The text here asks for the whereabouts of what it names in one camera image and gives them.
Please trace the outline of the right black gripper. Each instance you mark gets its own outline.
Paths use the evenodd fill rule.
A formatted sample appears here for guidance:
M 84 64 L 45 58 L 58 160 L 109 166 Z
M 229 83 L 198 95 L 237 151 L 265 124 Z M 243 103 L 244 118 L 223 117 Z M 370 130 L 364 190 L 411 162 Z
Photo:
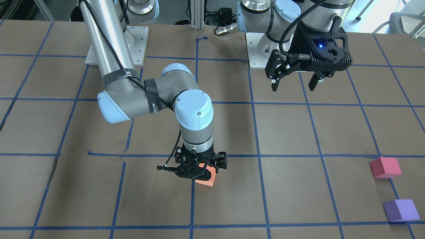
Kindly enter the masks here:
M 227 169 L 227 153 L 224 151 L 214 153 L 213 146 L 205 152 L 197 152 L 194 149 L 189 151 L 185 146 L 177 146 L 173 152 L 175 153 L 175 162 L 179 166 L 168 167 L 166 165 L 158 165 L 157 170 L 174 172 L 181 178 L 196 179 L 204 173 L 208 164 L 215 168 L 217 174 L 219 169 Z

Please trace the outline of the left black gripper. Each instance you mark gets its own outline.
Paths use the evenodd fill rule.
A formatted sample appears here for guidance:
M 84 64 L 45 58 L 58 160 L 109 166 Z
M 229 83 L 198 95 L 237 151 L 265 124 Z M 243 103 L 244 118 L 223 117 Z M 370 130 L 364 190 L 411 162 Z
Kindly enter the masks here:
M 277 91 L 280 80 L 294 71 L 314 71 L 308 84 L 310 91 L 314 91 L 327 77 L 327 72 L 343 71 L 352 64 L 348 37 L 340 26 L 342 19 L 335 16 L 331 21 L 330 29 L 324 32 L 300 22 L 287 54 L 278 49 L 271 51 L 265 73 L 271 80 L 272 91 Z M 307 59 L 296 59 L 291 53 L 307 55 Z

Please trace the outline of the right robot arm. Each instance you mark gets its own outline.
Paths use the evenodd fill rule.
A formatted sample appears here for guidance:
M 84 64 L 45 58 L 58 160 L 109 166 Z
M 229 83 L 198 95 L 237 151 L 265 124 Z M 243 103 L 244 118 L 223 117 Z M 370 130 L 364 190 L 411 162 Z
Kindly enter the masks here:
M 174 112 L 182 147 L 172 150 L 177 167 L 157 166 L 178 177 L 213 183 L 219 169 L 227 168 L 225 152 L 214 153 L 213 105 L 181 63 L 165 67 L 161 77 L 140 80 L 129 46 L 129 24 L 158 16 L 156 0 L 79 0 L 89 31 L 104 91 L 97 95 L 103 117 L 109 123 L 131 120 L 164 109 Z

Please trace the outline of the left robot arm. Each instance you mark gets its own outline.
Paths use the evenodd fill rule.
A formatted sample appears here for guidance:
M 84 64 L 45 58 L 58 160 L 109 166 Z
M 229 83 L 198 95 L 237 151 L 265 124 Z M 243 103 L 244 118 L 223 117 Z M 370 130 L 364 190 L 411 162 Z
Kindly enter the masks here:
M 265 74 L 277 91 L 283 77 L 312 72 L 308 84 L 317 84 L 352 65 L 349 41 L 342 22 L 353 0 L 242 0 L 237 26 L 241 32 L 264 33 L 272 42 L 267 50 Z

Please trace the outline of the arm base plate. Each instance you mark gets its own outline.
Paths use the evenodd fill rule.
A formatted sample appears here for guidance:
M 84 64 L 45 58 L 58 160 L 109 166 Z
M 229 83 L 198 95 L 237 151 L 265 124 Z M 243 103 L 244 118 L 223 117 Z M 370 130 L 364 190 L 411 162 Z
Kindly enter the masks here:
M 278 49 L 278 43 L 271 41 L 265 33 L 247 32 L 245 36 L 249 68 L 264 70 L 270 53 Z
M 149 28 L 147 26 L 127 26 L 124 37 L 131 55 L 134 66 L 143 66 L 147 47 Z M 111 53 L 107 53 L 109 47 L 101 46 L 100 43 L 92 43 L 86 56 L 86 65 L 99 65 L 97 52 L 100 53 L 101 63 L 116 63 Z

